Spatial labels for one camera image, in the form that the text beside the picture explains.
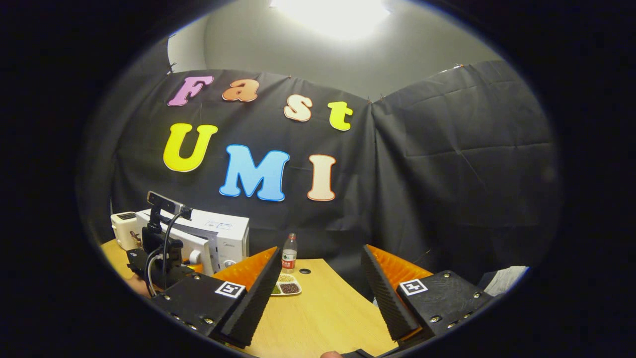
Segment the yellow letter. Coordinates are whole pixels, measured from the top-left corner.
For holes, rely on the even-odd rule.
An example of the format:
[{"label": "yellow letter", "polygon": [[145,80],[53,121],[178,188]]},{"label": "yellow letter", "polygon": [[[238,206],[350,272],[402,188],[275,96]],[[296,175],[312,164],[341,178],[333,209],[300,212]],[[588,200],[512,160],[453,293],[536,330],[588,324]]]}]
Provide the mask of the yellow letter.
[{"label": "yellow letter", "polygon": [[299,122],[308,121],[312,117],[309,110],[314,104],[312,100],[299,94],[293,94],[287,98],[287,106],[283,108],[285,117]]},{"label": "yellow letter", "polygon": [[309,161],[314,163],[314,182],[312,190],[307,197],[314,201],[330,201],[336,197],[331,191],[331,166],[336,159],[328,155],[314,154],[309,156]]},{"label": "yellow letter", "polygon": [[347,108],[347,102],[331,102],[327,104],[327,107],[331,108],[331,115],[329,116],[331,126],[339,131],[348,131],[351,125],[345,123],[345,115],[353,115],[354,111],[351,108]]},{"label": "yellow letter", "polygon": [[256,80],[238,80],[230,83],[230,86],[221,96],[226,101],[251,102],[258,97],[256,95],[258,81]]},{"label": "yellow letter", "polygon": [[175,123],[170,127],[170,138],[168,138],[168,143],[166,143],[163,151],[163,162],[168,168],[174,171],[192,171],[196,169],[203,161],[207,144],[210,143],[210,137],[219,129],[209,124],[198,126],[199,137],[197,138],[195,149],[192,151],[190,158],[182,158],[179,155],[179,151],[186,133],[191,130],[192,126],[186,123]]}]

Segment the peach letter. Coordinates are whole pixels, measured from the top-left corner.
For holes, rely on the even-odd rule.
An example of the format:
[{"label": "peach letter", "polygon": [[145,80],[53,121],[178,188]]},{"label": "peach letter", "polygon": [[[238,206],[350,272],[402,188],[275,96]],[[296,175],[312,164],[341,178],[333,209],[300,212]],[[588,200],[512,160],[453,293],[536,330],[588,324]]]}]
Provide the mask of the peach letter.
[{"label": "peach letter", "polygon": [[190,98],[194,98],[199,91],[203,88],[203,84],[206,86],[210,85],[214,81],[214,77],[205,76],[205,77],[186,77],[183,86],[173,99],[168,102],[169,106],[183,106],[188,103],[188,95]]},{"label": "peach letter", "polygon": [[287,98],[287,106],[283,108],[285,117],[297,120],[299,122],[306,122],[312,117],[312,112],[309,110],[314,104],[312,100],[307,97],[303,97],[299,94],[293,94]]},{"label": "peach letter", "polygon": [[314,182],[312,190],[307,197],[314,201],[330,201],[336,197],[331,191],[331,166],[336,159],[328,155],[314,154],[309,156],[309,161],[314,163]]},{"label": "peach letter", "polygon": [[327,104],[331,108],[329,123],[339,131],[348,131],[351,128],[349,123],[345,123],[345,115],[353,115],[354,111],[347,108],[347,102],[331,102]]},{"label": "peach letter", "polygon": [[190,158],[182,158],[179,155],[183,139],[186,133],[192,130],[192,125],[187,123],[176,123],[170,127],[170,137],[163,151],[163,163],[174,171],[192,171],[203,161],[207,145],[210,143],[210,137],[219,129],[214,125],[202,124],[197,127],[199,137],[197,144]]},{"label": "peach letter", "polygon": [[230,86],[222,95],[226,101],[251,102],[258,97],[256,95],[258,81],[256,80],[238,80],[230,83]]}]

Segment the white appliance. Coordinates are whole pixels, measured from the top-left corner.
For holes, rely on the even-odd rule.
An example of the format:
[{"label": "white appliance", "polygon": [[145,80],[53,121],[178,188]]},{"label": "white appliance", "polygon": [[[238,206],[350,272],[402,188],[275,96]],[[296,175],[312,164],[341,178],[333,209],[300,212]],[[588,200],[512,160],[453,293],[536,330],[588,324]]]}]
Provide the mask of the white appliance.
[{"label": "white appliance", "polygon": [[[144,226],[148,224],[150,211],[136,213]],[[161,215],[169,219],[174,217],[164,210]],[[165,232],[167,225],[162,224],[162,229]],[[206,275],[228,268],[249,256],[249,218],[192,210],[191,220],[178,218],[175,221],[170,236],[183,241],[181,255],[188,257],[191,264],[202,263]],[[206,269],[206,257],[209,257],[212,273]]]},{"label": "white appliance", "polygon": [[141,247],[141,225],[137,223],[137,215],[134,212],[112,214],[111,224],[117,244],[121,248],[128,251]]}]

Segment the foam letter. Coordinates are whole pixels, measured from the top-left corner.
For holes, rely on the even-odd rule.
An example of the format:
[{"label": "foam letter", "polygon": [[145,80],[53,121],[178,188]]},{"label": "foam letter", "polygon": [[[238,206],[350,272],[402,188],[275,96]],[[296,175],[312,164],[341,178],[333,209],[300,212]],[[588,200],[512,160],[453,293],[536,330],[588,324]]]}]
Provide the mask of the foam letter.
[{"label": "foam letter", "polygon": [[351,125],[345,123],[345,115],[353,115],[354,111],[351,108],[347,108],[347,102],[331,102],[327,104],[327,107],[331,108],[331,115],[329,116],[331,126],[339,131],[348,131]]},{"label": "foam letter", "polygon": [[258,81],[256,80],[238,80],[230,83],[230,86],[222,95],[226,101],[251,102],[258,97],[256,95]]},{"label": "foam letter", "polygon": [[299,122],[306,122],[312,117],[312,112],[309,110],[314,104],[312,100],[307,97],[303,97],[299,94],[293,94],[287,98],[287,106],[283,108],[285,117],[297,120]]},{"label": "foam letter", "polygon": [[285,194],[282,188],[282,171],[289,160],[289,154],[280,150],[272,150],[265,158],[254,165],[252,153],[244,145],[228,145],[226,148],[230,154],[228,173],[225,176],[225,184],[219,192],[225,196],[239,196],[239,177],[245,190],[245,195],[251,197],[258,185],[263,182],[263,187],[256,193],[261,200],[283,201]]},{"label": "foam letter", "polygon": [[203,84],[206,86],[210,85],[214,81],[214,77],[205,76],[205,77],[186,77],[183,86],[173,99],[168,102],[169,106],[183,106],[188,103],[188,95],[190,98],[194,98],[199,91],[203,88]]},{"label": "foam letter", "polygon": [[163,151],[163,162],[168,168],[174,171],[192,171],[196,169],[203,161],[203,157],[205,157],[210,137],[219,129],[209,124],[198,126],[199,137],[197,138],[195,149],[192,151],[190,158],[184,159],[179,155],[179,151],[186,133],[191,130],[192,126],[186,123],[176,123],[170,127],[170,138],[168,138],[168,143],[166,143]]},{"label": "foam letter", "polygon": [[309,156],[309,161],[314,163],[314,183],[307,197],[314,201],[333,200],[336,194],[331,191],[331,166],[336,163],[336,159],[314,154]]}]

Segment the black cable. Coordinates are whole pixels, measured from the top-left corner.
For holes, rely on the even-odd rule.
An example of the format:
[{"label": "black cable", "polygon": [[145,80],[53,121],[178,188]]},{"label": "black cable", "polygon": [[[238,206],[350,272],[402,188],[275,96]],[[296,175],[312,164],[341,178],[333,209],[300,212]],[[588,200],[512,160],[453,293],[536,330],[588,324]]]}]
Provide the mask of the black cable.
[{"label": "black cable", "polygon": [[154,256],[157,255],[157,253],[162,249],[161,246],[159,246],[158,248],[154,249],[150,254],[148,254],[148,257],[146,258],[146,264],[144,265],[144,281],[146,281],[146,289],[148,290],[148,294],[150,295],[150,298],[153,297],[153,293],[150,290],[150,279],[148,277],[148,266],[150,265],[150,259],[153,258]]},{"label": "black cable", "polygon": [[168,238],[170,237],[170,230],[172,230],[172,226],[174,225],[174,222],[177,221],[177,219],[183,215],[183,210],[179,211],[179,213],[177,215],[174,215],[174,218],[172,218],[172,220],[170,220],[170,223],[168,224],[168,229],[165,231],[165,238],[163,239],[163,268],[162,268],[162,273],[163,273],[163,289],[166,290],[168,289],[167,284],[166,284],[166,276],[168,275]]}]

